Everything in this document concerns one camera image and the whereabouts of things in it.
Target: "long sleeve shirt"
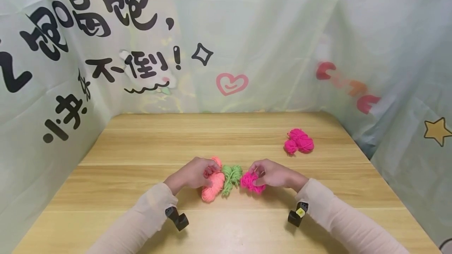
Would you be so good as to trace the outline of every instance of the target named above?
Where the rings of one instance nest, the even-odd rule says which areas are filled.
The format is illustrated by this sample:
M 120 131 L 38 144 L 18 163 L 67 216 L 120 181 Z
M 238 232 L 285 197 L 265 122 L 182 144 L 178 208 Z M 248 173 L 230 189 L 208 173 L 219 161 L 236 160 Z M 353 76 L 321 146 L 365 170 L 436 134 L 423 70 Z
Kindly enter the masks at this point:
M 309 204 L 308 215 L 350 253 L 405 254 L 408 251 L 369 217 L 337 198 L 330 189 L 310 179 L 295 197 Z M 164 183 L 149 189 L 95 242 L 88 254 L 135 254 L 161 229 L 165 210 L 177 198 Z

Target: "wooden table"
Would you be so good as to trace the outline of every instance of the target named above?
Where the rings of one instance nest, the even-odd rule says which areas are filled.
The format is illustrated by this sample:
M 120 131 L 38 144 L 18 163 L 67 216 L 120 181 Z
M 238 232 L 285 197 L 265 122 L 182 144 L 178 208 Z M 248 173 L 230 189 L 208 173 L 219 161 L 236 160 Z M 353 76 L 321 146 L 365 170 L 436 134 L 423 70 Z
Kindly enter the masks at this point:
M 312 153 L 289 157 L 283 151 L 286 133 L 294 127 L 313 138 Z M 15 253 L 84 253 L 150 186 L 194 156 L 219 156 L 243 169 L 272 159 L 324 183 L 411 253 L 439 253 L 342 126 L 319 112 L 117 116 Z M 206 204 L 199 192 L 184 189 L 178 209 L 190 225 L 178 232 L 168 220 L 140 253 L 344 253 L 309 217 L 299 229 L 287 223 L 293 196 L 275 188 L 261 196 L 234 189 L 229 198 Z

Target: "black wrist strap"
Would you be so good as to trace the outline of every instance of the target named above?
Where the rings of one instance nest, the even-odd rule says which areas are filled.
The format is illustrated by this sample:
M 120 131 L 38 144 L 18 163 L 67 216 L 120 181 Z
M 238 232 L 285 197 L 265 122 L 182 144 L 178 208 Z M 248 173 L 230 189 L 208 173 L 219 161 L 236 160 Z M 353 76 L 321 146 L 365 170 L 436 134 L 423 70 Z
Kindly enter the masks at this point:
M 176 207 L 169 207 L 165 210 L 165 215 L 173 221 L 173 223 L 176 225 L 176 228 L 181 231 L 188 225 L 188 219 L 187 216 L 182 213 L 179 215 L 179 212 L 177 212 Z
M 306 202 L 298 202 L 297 209 L 295 211 L 291 210 L 289 212 L 289 217 L 287 221 L 293 224 L 295 227 L 299 227 L 304 215 L 308 212 L 309 204 Z

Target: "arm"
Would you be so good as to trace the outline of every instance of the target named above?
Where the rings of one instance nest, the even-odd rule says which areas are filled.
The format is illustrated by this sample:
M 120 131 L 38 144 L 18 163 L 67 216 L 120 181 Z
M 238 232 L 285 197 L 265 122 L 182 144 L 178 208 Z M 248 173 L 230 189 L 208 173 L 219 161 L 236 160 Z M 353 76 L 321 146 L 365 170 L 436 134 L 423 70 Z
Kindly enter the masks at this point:
M 161 230 L 166 221 L 165 210 L 177 204 L 175 195 L 185 186 L 193 189 L 211 186 L 212 182 L 207 177 L 219 170 L 214 160 L 195 157 L 164 183 L 158 183 L 146 191 L 102 234 L 87 254 L 135 254 Z
M 158 183 L 94 243 L 87 254 L 135 254 L 166 221 L 165 210 L 177 198 L 164 183 Z
M 351 253 L 400 254 L 408 251 L 372 219 L 337 198 L 315 179 L 308 179 L 276 162 L 256 161 L 248 170 L 260 177 L 256 186 L 291 188 L 298 202 L 309 204 L 308 214 Z
M 309 204 L 308 214 L 350 253 L 408 253 L 386 230 L 337 198 L 315 179 L 298 188 L 297 202 Z

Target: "green yarn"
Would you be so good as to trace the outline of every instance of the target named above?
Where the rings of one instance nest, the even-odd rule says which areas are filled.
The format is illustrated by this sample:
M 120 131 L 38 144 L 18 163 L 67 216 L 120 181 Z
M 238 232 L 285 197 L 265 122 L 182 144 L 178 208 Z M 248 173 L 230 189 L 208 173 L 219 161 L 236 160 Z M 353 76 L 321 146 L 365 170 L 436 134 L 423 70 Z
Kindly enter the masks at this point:
M 221 171 L 225 175 L 225 183 L 221 194 L 228 196 L 231 193 L 233 185 L 240 185 L 240 178 L 243 174 L 242 167 L 240 167 L 239 165 L 223 165 L 223 169 L 221 169 Z

